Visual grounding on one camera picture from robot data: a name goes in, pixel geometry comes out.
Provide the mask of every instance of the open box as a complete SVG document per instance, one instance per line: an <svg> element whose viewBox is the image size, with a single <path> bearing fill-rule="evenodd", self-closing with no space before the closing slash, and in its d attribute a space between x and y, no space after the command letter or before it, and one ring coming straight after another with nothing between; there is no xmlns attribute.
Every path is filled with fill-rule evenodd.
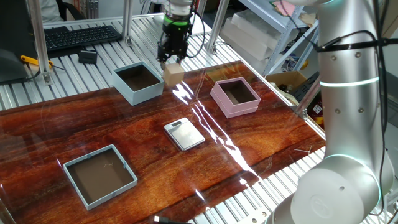
<svg viewBox="0 0 398 224"><path fill-rule="evenodd" d="M87 210L137 185L136 175L114 145L64 163L63 169Z"/></svg>
<svg viewBox="0 0 398 224"><path fill-rule="evenodd" d="M210 95L227 118L255 112L261 101L243 77L217 81Z"/></svg>
<svg viewBox="0 0 398 224"><path fill-rule="evenodd" d="M112 77L113 86L131 106L163 93L164 80L145 62L115 69Z"/></svg>

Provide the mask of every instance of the wooden table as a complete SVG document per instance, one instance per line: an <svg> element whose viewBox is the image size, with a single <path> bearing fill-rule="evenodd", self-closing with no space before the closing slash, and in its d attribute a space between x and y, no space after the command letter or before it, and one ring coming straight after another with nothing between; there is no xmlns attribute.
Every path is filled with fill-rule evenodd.
<svg viewBox="0 0 398 224"><path fill-rule="evenodd" d="M226 119L210 90L236 77L262 101L255 113ZM244 190L241 179L252 184L308 155L294 149L325 145L241 62L188 72L184 82L137 106L108 88L0 112L0 199L15 221L152 223L155 214L187 221ZM164 131L184 117L206 138L187 152ZM87 211L62 165L110 144L138 184Z"/></svg>

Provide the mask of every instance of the white box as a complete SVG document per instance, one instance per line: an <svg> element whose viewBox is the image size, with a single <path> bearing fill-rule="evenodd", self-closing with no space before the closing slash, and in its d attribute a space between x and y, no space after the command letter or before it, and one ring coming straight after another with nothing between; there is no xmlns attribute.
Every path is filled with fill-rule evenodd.
<svg viewBox="0 0 398 224"><path fill-rule="evenodd" d="M249 52L247 52L246 50L244 50L241 46L239 46L238 43L236 43L235 41L233 41L232 39L230 39L222 30L220 33L220 37L227 43L229 43L229 45L232 46L232 48L236 51L236 53L238 53L247 63L250 64L250 66L252 66L257 72L262 73L267 66L268 63L268 59L264 59L264 60L258 60L255 57L253 57L253 55L251 55Z"/></svg>
<svg viewBox="0 0 398 224"><path fill-rule="evenodd" d="M257 60L264 60L272 54L272 49L270 49L264 41L259 41L242 31L236 25L231 23L231 18L226 20L223 33L231 40L238 43L240 47L244 48Z"/></svg>
<svg viewBox="0 0 398 224"><path fill-rule="evenodd" d="M261 19L261 17L257 16L254 12L248 9L235 13L231 22L256 40L264 42L270 49L275 50L281 33ZM285 50L287 44L294 40L298 34L299 31L297 29L293 29L281 51Z"/></svg>
<svg viewBox="0 0 398 224"><path fill-rule="evenodd" d="M99 156L106 157L104 155L105 153L110 153L112 162L108 161L103 166L103 163L98 158L99 158ZM91 164L86 164L86 166L84 168L80 167L79 169L80 169L81 173L76 174L77 171L74 170L74 167L82 166L83 162L90 162L90 159L91 159L91 161L94 161L93 160L94 158L97 159L95 162L91 162ZM102 168L112 169L112 171L102 170ZM77 194L79 195L81 201L83 202L83 204L87 210L91 210L92 208L95 208L98 205L101 205L102 203L104 203L104 202L114 198L115 196L125 192L126 190L136 186L137 181L138 181L136 175L133 173L133 171L127 164L127 162L123 159L123 156L120 155L119 151L116 149L116 147L114 145L106 146L102 149L98 149L97 151L94 151L87 155L81 156L81 157L74 159L70 162L66 162L63 164L63 169L64 169L66 175L68 176L70 182L72 183L73 188L77 191ZM107 177L107 175L109 176L109 174L111 174L110 179L118 179L118 178L121 179L122 178L122 177L114 177L115 175L112 175L112 172L117 172L117 173L120 172L117 170L124 171L123 172L124 178L125 178L124 181L126 181L126 177L127 177L127 181L129 181L128 183L124 184L124 183L122 183L122 181L121 181L121 183L113 183L112 181L108 181L108 179L106 177ZM87 175L87 174L91 174L91 173L93 176L95 176L95 175L100 176L100 178L96 178L96 177L91 178L91 175ZM83 181L79 178L79 177L83 177L83 176L89 177L90 180ZM98 180L101 180L102 182L109 182L111 186L104 186L102 184L97 184ZM98 197L98 195L103 195L103 197L99 198L98 200L93 200L92 198L90 198L91 195L90 195L90 193L88 193L89 187L86 188L85 187L86 185L84 182L89 182L91 186L100 185L101 190L99 190L99 192L95 192L94 194L97 197ZM115 188L115 185L117 185L117 186L120 185L120 188L118 188L117 190L109 190L108 194L104 193L104 192L108 192L108 189Z"/></svg>
<svg viewBox="0 0 398 224"><path fill-rule="evenodd" d="M164 80L145 62L113 70L112 79L113 86L131 106L163 93Z"/></svg>

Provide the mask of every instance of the black keyboard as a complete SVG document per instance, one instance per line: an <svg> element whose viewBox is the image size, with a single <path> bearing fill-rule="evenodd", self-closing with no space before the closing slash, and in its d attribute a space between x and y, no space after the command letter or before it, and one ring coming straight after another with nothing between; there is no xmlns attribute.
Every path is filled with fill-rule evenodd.
<svg viewBox="0 0 398 224"><path fill-rule="evenodd" d="M120 40L122 36L113 26L100 26L69 31L66 27L44 30L47 51Z"/></svg>

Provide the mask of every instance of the black device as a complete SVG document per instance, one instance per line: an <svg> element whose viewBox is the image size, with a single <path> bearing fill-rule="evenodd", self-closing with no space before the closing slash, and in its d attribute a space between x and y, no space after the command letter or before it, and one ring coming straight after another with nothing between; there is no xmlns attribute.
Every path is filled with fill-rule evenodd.
<svg viewBox="0 0 398 224"><path fill-rule="evenodd" d="M66 27L57 27L46 29L44 33L48 52L121 40L122 38L113 26L91 27L73 31L69 31Z"/></svg>
<svg viewBox="0 0 398 224"><path fill-rule="evenodd" d="M82 50L79 53L79 63L97 64L97 52L95 50Z"/></svg>

